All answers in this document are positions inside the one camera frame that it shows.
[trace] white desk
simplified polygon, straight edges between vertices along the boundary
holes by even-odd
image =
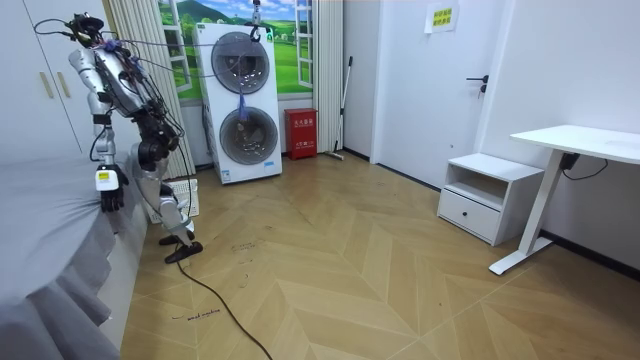
[[[511,138],[516,141],[545,146],[553,149],[553,152],[518,250],[489,266],[489,270],[497,275],[502,275],[551,243],[551,240],[538,237],[538,234],[551,196],[562,173],[559,165],[565,153],[577,153],[640,165],[640,134],[562,125],[513,134]]]

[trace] herringbone parquet floor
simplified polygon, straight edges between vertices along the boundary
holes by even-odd
[[[506,276],[491,248],[436,218],[437,192],[347,156],[222,187],[198,175],[183,262],[278,360],[640,358],[640,285],[558,247]],[[262,360],[221,303],[145,243],[124,360]]]

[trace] red fire extinguisher box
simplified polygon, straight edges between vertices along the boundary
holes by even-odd
[[[286,109],[287,151],[289,159],[316,156],[316,109]]]

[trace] bed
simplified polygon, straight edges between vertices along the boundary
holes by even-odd
[[[118,163],[131,173],[126,157]],[[134,181],[124,209],[100,211],[96,166],[86,157],[1,166],[3,359],[119,358],[147,218]]]

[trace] white label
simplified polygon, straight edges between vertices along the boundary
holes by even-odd
[[[220,175],[222,177],[222,182],[229,182],[231,181],[231,173],[229,172],[229,170],[222,170],[220,172]]]

